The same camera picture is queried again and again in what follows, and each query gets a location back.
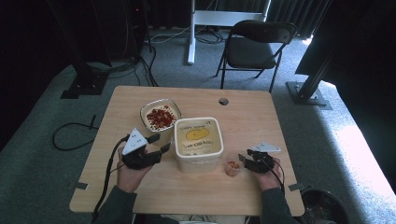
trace person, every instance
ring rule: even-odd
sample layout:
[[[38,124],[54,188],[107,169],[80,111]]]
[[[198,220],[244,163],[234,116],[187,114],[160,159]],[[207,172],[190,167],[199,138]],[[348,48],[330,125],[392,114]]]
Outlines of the person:
[[[134,192],[137,190],[144,176],[152,166],[146,167],[142,170],[128,168],[123,165],[123,162],[121,161],[121,149],[119,149],[119,159],[117,167],[120,168],[117,172],[117,185],[113,187],[106,202],[99,210],[98,216],[93,222],[94,224],[132,223],[134,201],[137,196]],[[276,161],[276,164],[273,171],[277,176],[280,176],[280,160],[277,158],[274,158],[274,160]],[[267,172],[266,174],[257,174],[253,172],[253,174],[262,190],[262,202],[266,202],[263,203],[262,207],[261,224],[298,223],[290,213],[289,206],[276,177],[271,172]],[[170,217],[149,216],[146,223],[178,224],[179,222]]]

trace sleeve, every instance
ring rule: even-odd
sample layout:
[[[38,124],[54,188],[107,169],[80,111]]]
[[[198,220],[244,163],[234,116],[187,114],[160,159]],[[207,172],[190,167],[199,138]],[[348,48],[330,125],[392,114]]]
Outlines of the sleeve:
[[[127,193],[114,186],[93,223],[132,223],[132,210],[135,200],[135,193]]]
[[[262,224],[295,224],[285,195],[281,189],[268,189],[262,193]]]

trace black chair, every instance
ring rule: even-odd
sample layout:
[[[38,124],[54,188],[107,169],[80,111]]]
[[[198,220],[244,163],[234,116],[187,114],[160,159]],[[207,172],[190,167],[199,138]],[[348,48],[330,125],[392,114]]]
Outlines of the black chair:
[[[226,70],[260,71],[255,76],[257,78],[265,69],[275,68],[269,89],[271,92],[282,58],[282,49],[290,43],[295,34],[296,26],[289,22],[251,20],[238,22],[228,35],[215,75],[217,77],[219,70],[222,70],[220,88],[224,87]],[[271,49],[271,43],[280,45],[275,53]]]

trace gray carpet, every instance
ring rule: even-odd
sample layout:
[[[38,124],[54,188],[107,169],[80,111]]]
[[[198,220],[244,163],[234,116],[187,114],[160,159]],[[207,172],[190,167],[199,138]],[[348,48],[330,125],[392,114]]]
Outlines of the gray carpet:
[[[152,75],[159,86],[219,88],[219,77],[212,76],[223,44],[197,42],[194,65],[186,65],[186,38],[172,38],[153,46],[156,58]],[[298,182],[328,190],[346,208],[349,223],[396,223],[396,197],[336,88],[325,82],[319,85],[332,110],[293,103],[285,83],[306,80],[294,74],[305,50],[306,45],[298,37],[285,48],[272,92]],[[150,63],[153,53],[145,46],[142,56]],[[147,86],[146,74],[139,63],[135,70],[111,74],[102,95],[82,95],[74,100],[60,99],[76,75],[72,66],[52,80],[0,154],[0,223],[90,223],[90,214],[71,212],[69,203],[91,144],[61,151],[51,143],[52,134],[67,122],[90,124],[92,116],[96,116],[93,126],[99,127],[114,88]],[[230,73],[225,89],[268,91],[271,74],[266,71],[254,79],[254,74]],[[74,147],[92,140],[95,134],[95,129],[70,126],[58,132],[56,142],[62,147]]]

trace hand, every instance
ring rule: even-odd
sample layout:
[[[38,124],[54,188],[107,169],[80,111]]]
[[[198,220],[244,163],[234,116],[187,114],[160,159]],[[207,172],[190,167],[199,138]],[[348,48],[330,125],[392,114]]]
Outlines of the hand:
[[[122,162],[122,150],[123,148],[119,148],[119,162],[117,167],[120,168],[117,170],[117,187],[127,193],[133,193],[135,190],[137,190],[143,180],[143,177],[145,177],[146,173],[151,170],[152,166],[143,168],[141,170],[128,168]]]
[[[276,161],[273,171],[279,177],[279,179],[281,179],[280,172],[279,172],[279,165],[278,165],[280,163],[280,159],[277,159],[277,158],[273,158],[273,159],[274,159],[274,161]],[[280,188],[279,181],[276,179],[276,177],[274,176],[274,174],[271,171],[268,171],[265,174],[258,174],[255,172],[253,172],[253,174],[257,178],[257,181],[259,182],[260,189],[262,191],[265,191],[267,189]]]

